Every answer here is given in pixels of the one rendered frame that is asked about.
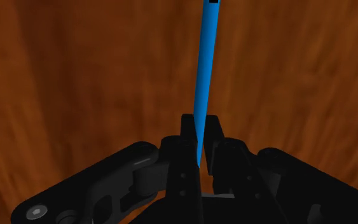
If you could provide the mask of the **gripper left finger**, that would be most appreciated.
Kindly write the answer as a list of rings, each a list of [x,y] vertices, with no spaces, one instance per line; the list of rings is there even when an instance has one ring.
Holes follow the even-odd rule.
[[[119,224],[151,203],[135,224],[203,224],[195,119],[178,136],[139,141],[20,203],[11,224]]]

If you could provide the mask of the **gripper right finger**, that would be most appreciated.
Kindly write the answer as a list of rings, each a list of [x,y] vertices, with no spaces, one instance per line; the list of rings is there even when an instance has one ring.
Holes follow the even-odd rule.
[[[278,148],[251,153],[216,115],[203,145],[214,193],[232,193],[248,224],[358,224],[357,189]]]

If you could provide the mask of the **blue pen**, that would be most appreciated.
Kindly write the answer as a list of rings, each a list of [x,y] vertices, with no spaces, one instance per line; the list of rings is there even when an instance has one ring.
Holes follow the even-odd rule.
[[[196,147],[196,161],[199,167],[202,159],[202,144],[209,101],[209,89],[214,61],[220,4],[221,0],[203,0],[193,105],[193,116],[198,141]]]

